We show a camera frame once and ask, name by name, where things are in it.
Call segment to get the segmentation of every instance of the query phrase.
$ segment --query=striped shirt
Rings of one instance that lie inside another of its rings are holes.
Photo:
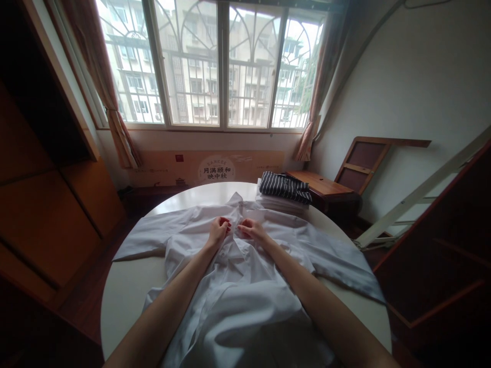
[[[259,191],[262,194],[283,197],[304,204],[312,203],[308,183],[285,174],[264,171]]]

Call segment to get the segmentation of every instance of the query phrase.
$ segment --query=window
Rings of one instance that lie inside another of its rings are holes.
[[[201,79],[191,78],[191,93],[203,93],[201,89]]]
[[[140,101],[140,109],[142,113],[148,113],[148,105],[146,101]]]
[[[146,101],[133,101],[135,111],[138,113],[148,113],[148,105]]]
[[[286,70],[280,71],[280,79],[288,79],[290,76],[290,72]]]
[[[290,115],[292,114],[293,109],[282,109],[281,110],[281,121],[288,121],[291,119]]]
[[[186,98],[184,96],[178,96],[177,98],[178,107],[180,112],[186,112]]]
[[[204,130],[305,126],[327,13],[237,1],[146,1],[155,10],[152,19],[145,19],[142,0],[98,2],[126,122],[201,124]],[[217,14],[224,6],[230,27],[222,33]],[[158,57],[149,36],[159,44]],[[156,72],[165,80],[156,80]]]
[[[285,99],[286,97],[286,93],[285,93],[285,89],[284,88],[278,88],[278,90],[276,91],[276,101],[282,101]]]
[[[217,117],[218,116],[218,105],[209,104],[210,107],[210,116]]]
[[[212,94],[218,93],[218,82],[217,81],[208,81],[208,92]]]
[[[155,80],[155,76],[148,77],[148,81],[150,82],[150,89],[156,90],[157,89],[157,82]]]
[[[126,19],[126,11],[124,10],[124,8],[110,5],[110,9],[113,21],[128,23],[128,20]]]
[[[268,35],[265,35],[265,34],[261,34],[259,35],[259,38],[257,40],[258,44],[258,48],[260,49],[267,49],[267,44],[268,42],[270,41],[270,37]]]
[[[143,60],[145,60],[145,61],[150,60],[150,51],[147,49],[143,49]]]
[[[205,109],[203,106],[194,106],[193,107],[194,116],[196,116],[196,117],[204,117],[205,116],[204,111],[205,111]]]
[[[266,78],[268,75],[269,68],[267,66],[262,66],[261,68],[256,68],[256,73],[254,74],[256,77]]]
[[[139,28],[145,24],[145,17],[143,15],[143,10],[135,9],[135,18],[137,19],[137,25]]]
[[[126,78],[130,87],[143,89],[142,77],[128,75]]]
[[[292,54],[295,52],[295,47],[297,46],[296,41],[293,40],[285,40],[285,46],[283,47],[283,53]]]
[[[135,49],[127,46],[119,46],[119,50],[121,51],[121,56],[125,59],[135,60]]]

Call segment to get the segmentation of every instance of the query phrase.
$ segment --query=hand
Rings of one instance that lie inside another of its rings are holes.
[[[225,235],[230,231],[230,220],[225,217],[217,217],[211,223],[210,237],[207,244],[210,246],[220,246],[225,239]]]
[[[265,242],[270,239],[270,236],[262,228],[259,221],[247,218],[237,227],[240,231],[242,231],[245,238],[254,239],[261,245],[264,245]]]

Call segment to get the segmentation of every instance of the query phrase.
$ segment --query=cable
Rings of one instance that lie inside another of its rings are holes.
[[[392,14],[394,14],[394,12],[401,5],[404,5],[404,7],[406,9],[408,9],[408,10],[413,10],[413,9],[418,9],[418,8],[423,8],[423,7],[433,6],[433,5],[440,5],[440,4],[449,3],[452,0],[442,0],[442,1],[439,1],[437,3],[423,4],[423,5],[418,5],[418,6],[415,6],[415,7],[408,7],[406,5],[406,2],[407,1],[408,0],[398,0],[392,6],[392,8],[390,8],[389,11],[387,13],[385,13],[385,15],[378,21],[377,25],[368,34],[368,37],[365,39],[365,41],[363,42],[362,46],[358,50],[358,53],[356,54],[355,58],[352,60],[350,66],[348,68],[348,70],[346,71],[345,75],[343,76],[343,79],[341,80],[341,82],[338,85],[338,88],[336,89],[336,92],[334,93],[334,96],[332,98],[331,104],[329,105],[329,107],[327,109],[327,112],[326,112],[326,116],[324,117],[323,124],[321,125],[319,131],[317,132],[316,136],[314,137],[314,143],[317,140],[319,140],[322,137],[322,135],[324,134],[324,130],[326,129],[327,121],[329,120],[329,118],[330,118],[330,116],[332,114],[333,107],[335,106],[338,98],[340,97],[341,91],[343,90],[345,84],[347,83],[347,81],[348,81],[351,73],[353,72],[354,68],[358,64],[358,61],[361,59],[363,53],[365,52],[365,49],[368,47],[368,44],[372,41],[373,37],[375,36],[375,34],[377,33],[377,31],[380,29],[380,27],[382,27],[382,25],[390,18],[390,16]]]
[[[424,8],[424,7],[427,7],[427,6],[433,6],[433,5],[440,5],[440,4],[445,4],[445,3],[449,3],[451,2],[452,0],[441,0],[441,1],[438,1],[436,3],[429,3],[429,4],[422,4],[422,5],[416,5],[416,6],[413,6],[413,7],[410,7],[407,5],[407,2],[408,0],[405,0],[404,1],[404,7],[408,10],[413,10],[413,9],[419,9],[419,8]]]

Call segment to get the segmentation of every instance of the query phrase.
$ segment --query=folded clothes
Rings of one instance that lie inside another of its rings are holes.
[[[283,212],[290,215],[302,215],[308,210],[308,204],[295,202],[291,199],[262,194],[259,191],[261,178],[257,179],[256,202],[268,210]]]
[[[259,191],[262,194],[283,197],[303,204],[312,203],[308,183],[285,174],[264,171]]]

